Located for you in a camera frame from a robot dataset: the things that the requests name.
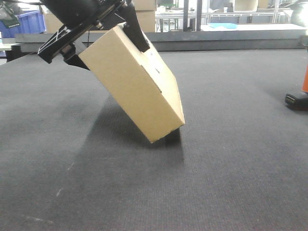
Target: cardboard box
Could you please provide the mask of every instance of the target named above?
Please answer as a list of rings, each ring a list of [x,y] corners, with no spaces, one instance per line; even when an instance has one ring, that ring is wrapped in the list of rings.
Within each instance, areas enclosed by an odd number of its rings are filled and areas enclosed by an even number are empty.
[[[234,0],[234,12],[256,12],[258,0]]]
[[[143,32],[155,32],[155,11],[136,11]]]
[[[155,11],[155,0],[133,0],[137,11]]]
[[[58,29],[63,26],[63,23],[52,13],[44,14],[44,20],[46,32],[50,34],[56,33]]]
[[[269,0],[258,0],[258,8],[266,9],[269,5]]]
[[[119,24],[79,56],[150,142],[182,126],[176,79],[156,49],[143,53]]]

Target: green object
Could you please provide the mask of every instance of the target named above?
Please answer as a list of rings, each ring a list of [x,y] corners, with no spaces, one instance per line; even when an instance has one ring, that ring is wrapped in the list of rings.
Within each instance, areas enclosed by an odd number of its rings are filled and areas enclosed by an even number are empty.
[[[18,18],[3,1],[0,1],[0,21],[2,21],[4,26],[8,29],[20,26]]]

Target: blue plastic crate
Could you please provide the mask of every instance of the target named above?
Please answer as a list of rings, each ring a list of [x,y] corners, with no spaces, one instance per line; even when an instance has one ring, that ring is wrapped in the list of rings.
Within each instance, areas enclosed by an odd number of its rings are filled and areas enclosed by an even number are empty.
[[[31,11],[17,15],[20,26],[7,29],[0,22],[0,31],[2,38],[14,38],[15,34],[39,34],[46,30],[44,17],[40,11]]]

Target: orange object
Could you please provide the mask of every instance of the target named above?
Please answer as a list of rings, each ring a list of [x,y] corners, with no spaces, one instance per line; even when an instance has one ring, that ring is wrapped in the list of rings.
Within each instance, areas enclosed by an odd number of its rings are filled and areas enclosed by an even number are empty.
[[[307,71],[306,71],[306,74],[305,74],[305,80],[304,80],[304,83],[303,83],[302,91],[308,93],[308,66],[307,66]]]

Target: blue object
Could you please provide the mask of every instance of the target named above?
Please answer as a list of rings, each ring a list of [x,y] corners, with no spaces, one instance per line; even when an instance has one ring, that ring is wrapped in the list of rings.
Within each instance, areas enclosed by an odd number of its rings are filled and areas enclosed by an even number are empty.
[[[237,25],[233,24],[233,23],[209,23],[208,25],[212,28],[217,28],[217,27],[220,27],[220,26],[222,26],[226,29],[236,29],[237,28]]]
[[[2,38],[14,38],[15,34],[39,34],[46,30],[45,21],[40,11],[31,11],[17,15],[20,26],[7,29],[0,21]]]

